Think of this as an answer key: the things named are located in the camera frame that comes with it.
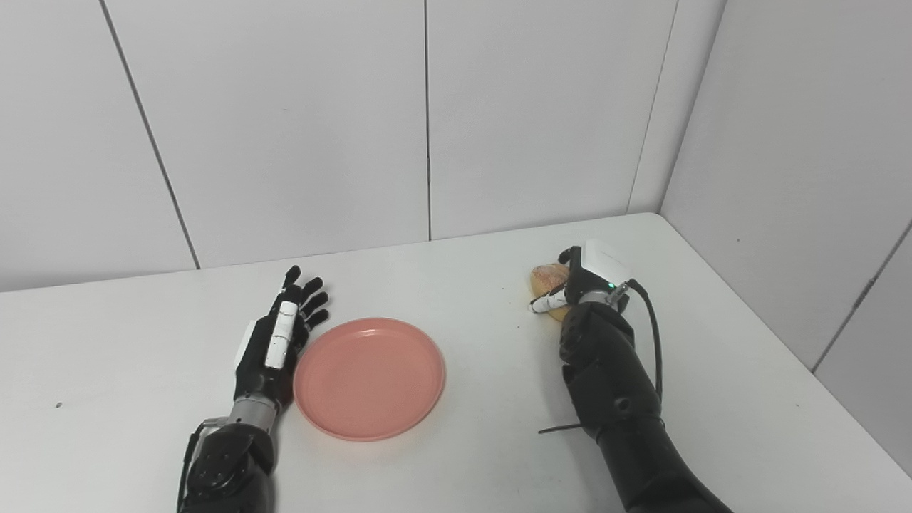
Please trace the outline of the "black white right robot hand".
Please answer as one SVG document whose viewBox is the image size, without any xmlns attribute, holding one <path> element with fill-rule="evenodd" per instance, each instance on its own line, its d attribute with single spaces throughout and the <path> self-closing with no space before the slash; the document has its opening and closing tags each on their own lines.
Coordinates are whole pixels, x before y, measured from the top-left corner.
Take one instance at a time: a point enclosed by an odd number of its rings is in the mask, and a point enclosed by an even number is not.
<svg viewBox="0 0 912 513">
<path fill-rule="evenodd" d="M 557 271 L 559 267 L 563 269 L 558 275 L 561 281 L 546 284 L 544 291 L 535 292 L 529 304 L 531 311 L 551 313 L 587 302 L 624 311 L 634 276 L 606 243 L 589 239 L 580 246 L 566 248 L 557 257 L 557 263 L 538 266 L 537 271 Z"/>
</svg>

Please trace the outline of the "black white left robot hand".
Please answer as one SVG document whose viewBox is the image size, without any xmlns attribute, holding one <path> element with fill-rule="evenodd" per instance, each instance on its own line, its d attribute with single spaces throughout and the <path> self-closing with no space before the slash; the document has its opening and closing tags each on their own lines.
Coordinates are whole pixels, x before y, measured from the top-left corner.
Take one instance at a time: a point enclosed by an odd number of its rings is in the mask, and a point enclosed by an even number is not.
<svg viewBox="0 0 912 513">
<path fill-rule="evenodd" d="M 261 396 L 284 411 L 293 399 L 293 377 L 311 331 L 329 318 L 323 279 L 300 282 L 293 265 L 267 315 L 249 326 L 235 368 L 234 399 Z"/>
</svg>

